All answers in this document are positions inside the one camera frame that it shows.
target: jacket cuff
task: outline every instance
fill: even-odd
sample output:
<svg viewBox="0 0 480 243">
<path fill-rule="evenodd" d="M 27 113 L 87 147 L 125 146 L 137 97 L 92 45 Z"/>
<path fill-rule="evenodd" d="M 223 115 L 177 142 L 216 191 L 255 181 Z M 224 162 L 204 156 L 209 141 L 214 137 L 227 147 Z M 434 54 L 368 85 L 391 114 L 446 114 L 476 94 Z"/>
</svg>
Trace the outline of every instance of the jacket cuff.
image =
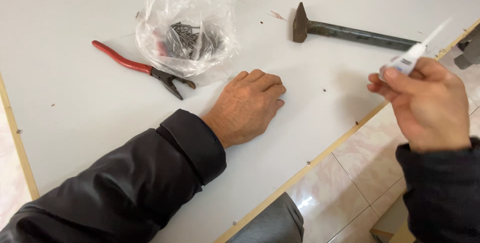
<svg viewBox="0 0 480 243">
<path fill-rule="evenodd" d="M 480 140 L 471 138 L 470 141 L 471 148 L 428 153 L 412 152 L 407 143 L 400 145 L 395 155 L 402 166 L 407 182 L 443 181 L 449 183 L 462 179 L 469 180 L 472 174 L 478 173 L 477 166 L 472 164 L 480 162 Z"/>
<path fill-rule="evenodd" d="M 227 167 L 222 144 L 201 118 L 178 109 L 160 125 L 171 133 L 193 163 L 203 185 L 217 178 Z"/>
</svg>

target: pile of nails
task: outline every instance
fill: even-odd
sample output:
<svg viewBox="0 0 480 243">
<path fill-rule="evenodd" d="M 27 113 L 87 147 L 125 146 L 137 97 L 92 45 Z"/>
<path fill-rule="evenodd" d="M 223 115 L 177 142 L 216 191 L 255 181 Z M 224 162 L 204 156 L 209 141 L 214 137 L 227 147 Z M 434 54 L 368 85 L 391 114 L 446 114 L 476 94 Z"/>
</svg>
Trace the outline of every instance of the pile of nails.
<svg viewBox="0 0 480 243">
<path fill-rule="evenodd" d="M 194 28 L 200 29 L 200 26 L 191 26 L 191 25 L 186 25 L 178 22 L 171 25 L 171 27 L 177 33 L 183 47 L 189 51 L 190 58 L 192 58 L 192 54 L 194 52 L 195 44 L 197 43 L 198 34 L 199 34 L 199 33 L 193 33 L 192 29 Z"/>
</svg>

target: gray pants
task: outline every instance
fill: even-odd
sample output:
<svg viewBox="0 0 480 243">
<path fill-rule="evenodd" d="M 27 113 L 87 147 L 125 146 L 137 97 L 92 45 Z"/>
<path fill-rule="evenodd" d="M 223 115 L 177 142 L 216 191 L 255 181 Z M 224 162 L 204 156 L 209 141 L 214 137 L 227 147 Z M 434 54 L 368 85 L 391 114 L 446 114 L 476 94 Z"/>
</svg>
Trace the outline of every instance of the gray pants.
<svg viewBox="0 0 480 243">
<path fill-rule="evenodd" d="M 228 243 L 302 243 L 303 217 L 284 192 Z"/>
</svg>

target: human hand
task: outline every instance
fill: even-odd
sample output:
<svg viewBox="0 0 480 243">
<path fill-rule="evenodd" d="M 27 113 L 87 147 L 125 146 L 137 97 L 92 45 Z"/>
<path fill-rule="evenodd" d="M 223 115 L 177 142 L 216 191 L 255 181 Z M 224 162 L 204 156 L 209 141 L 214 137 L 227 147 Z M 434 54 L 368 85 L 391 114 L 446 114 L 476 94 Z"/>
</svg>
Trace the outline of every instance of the human hand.
<svg viewBox="0 0 480 243">
<path fill-rule="evenodd" d="M 367 85 L 392 103 L 396 121 L 417 152 L 471 147 L 469 104 L 460 78 L 434 59 L 422 57 L 410 77 L 395 68 L 370 74 Z"/>
<path fill-rule="evenodd" d="M 254 69 L 240 72 L 220 94 L 212 110 L 201 119 L 224 148 L 240 145 L 263 134 L 285 102 L 287 89 L 277 75 Z"/>
</svg>

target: black jacket sleeve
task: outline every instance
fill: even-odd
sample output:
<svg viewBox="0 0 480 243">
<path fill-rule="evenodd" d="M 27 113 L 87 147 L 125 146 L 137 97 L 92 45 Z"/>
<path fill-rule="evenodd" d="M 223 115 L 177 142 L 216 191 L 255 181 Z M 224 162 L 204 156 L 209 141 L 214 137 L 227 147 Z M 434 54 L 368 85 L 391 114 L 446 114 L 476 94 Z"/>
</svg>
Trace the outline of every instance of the black jacket sleeve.
<svg viewBox="0 0 480 243">
<path fill-rule="evenodd" d="M 178 110 L 22 206 L 0 242 L 149 242 L 226 166 L 213 131 Z"/>
<path fill-rule="evenodd" d="M 401 145 L 408 226 L 422 243 L 480 242 L 480 140 L 472 148 L 425 154 Z"/>
</svg>

